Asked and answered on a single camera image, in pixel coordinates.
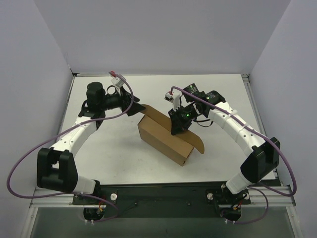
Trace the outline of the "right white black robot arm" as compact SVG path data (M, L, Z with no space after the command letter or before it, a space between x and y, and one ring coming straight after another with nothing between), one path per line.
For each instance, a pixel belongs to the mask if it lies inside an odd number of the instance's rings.
M222 187L230 195L236 195L248 186L258 183L278 166L278 140L273 138L271 142L265 141L262 134L249 127L217 91L204 93L191 85L184 93L188 103L185 107L181 105L180 94L169 91L165 95L165 99L173 104L173 108L168 112L171 134L184 134L192 121L204 116L221 127L247 157L240 171Z

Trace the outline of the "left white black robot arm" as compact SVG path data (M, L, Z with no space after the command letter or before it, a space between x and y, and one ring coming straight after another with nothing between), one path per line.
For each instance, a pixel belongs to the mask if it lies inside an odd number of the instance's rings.
M66 133L50 148L42 148L37 155L37 186L64 193L83 193L91 204L101 200L102 192L97 180L78 175L75 156L85 141L96 132L107 110L119 108L122 113L133 116L145 110L139 98L132 96L123 86L115 86L109 94L100 82L87 86L87 99L74 123L74 129Z

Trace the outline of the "brown cardboard box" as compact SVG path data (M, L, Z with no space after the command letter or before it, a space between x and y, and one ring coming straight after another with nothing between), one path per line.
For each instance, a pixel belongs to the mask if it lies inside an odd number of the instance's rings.
M143 141L180 166L185 164L193 150L205 153L204 143L198 135L189 130L172 135L169 117L150 105L143 104L143 107L145 109L141 113L144 116L138 123L139 135Z

